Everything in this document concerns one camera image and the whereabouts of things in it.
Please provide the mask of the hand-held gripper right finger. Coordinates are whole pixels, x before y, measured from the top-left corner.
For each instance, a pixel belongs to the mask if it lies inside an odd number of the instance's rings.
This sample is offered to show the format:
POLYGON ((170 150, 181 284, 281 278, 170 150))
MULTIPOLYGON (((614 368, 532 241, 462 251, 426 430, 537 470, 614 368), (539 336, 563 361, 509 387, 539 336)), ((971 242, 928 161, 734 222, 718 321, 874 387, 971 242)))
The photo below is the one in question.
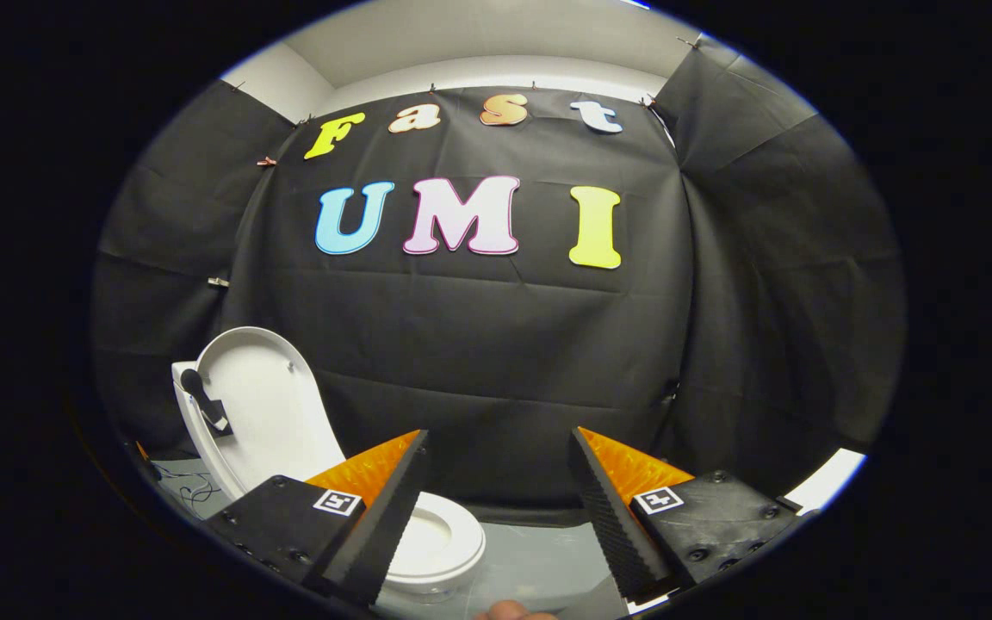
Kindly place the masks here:
POLYGON ((688 474, 582 426, 570 433, 568 468, 619 595, 630 603, 723 580, 807 519, 728 471, 688 474))

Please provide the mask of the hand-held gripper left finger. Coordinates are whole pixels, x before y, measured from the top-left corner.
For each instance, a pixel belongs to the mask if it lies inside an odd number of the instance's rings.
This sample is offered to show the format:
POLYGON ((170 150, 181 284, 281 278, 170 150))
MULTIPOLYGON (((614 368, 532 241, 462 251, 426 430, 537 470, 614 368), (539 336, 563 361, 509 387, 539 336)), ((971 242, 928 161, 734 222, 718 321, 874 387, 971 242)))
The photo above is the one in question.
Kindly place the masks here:
POLYGON ((272 475, 205 529, 280 580, 370 607, 424 486, 428 435, 405 433, 306 481, 272 475))

